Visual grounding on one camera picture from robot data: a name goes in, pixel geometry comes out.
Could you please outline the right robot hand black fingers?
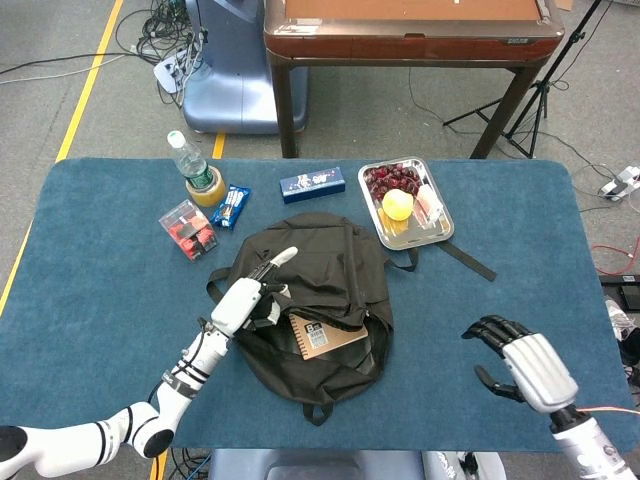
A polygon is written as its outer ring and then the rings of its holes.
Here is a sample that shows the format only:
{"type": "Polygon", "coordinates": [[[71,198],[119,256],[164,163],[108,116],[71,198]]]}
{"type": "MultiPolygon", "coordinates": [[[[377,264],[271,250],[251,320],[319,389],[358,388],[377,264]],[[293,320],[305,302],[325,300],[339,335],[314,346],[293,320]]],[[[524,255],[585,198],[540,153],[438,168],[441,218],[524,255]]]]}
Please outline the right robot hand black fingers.
{"type": "Polygon", "coordinates": [[[552,414],[573,404],[579,387],[546,337],[499,315],[487,315],[469,326],[463,339],[477,338],[504,362],[514,383],[496,381],[480,366],[474,372],[494,395],[552,414]]]}

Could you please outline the left robot hand white-tipped fingers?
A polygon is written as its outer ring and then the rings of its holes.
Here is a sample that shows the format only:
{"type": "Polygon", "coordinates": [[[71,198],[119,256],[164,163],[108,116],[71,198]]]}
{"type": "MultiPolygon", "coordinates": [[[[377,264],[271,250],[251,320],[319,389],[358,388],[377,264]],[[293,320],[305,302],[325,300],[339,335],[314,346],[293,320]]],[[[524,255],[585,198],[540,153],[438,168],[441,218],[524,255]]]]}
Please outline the left robot hand white-tipped fingers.
{"type": "Polygon", "coordinates": [[[298,248],[295,246],[286,248],[272,259],[258,264],[246,276],[237,279],[225,293],[218,289],[216,282],[227,279],[230,268],[214,270],[207,284],[207,291],[216,304],[211,313],[211,324],[227,337],[233,337],[238,330],[248,327],[252,311],[263,298],[273,293],[290,298],[287,284],[265,283],[263,279],[272,270],[293,259],[297,253],[298,248]]]}

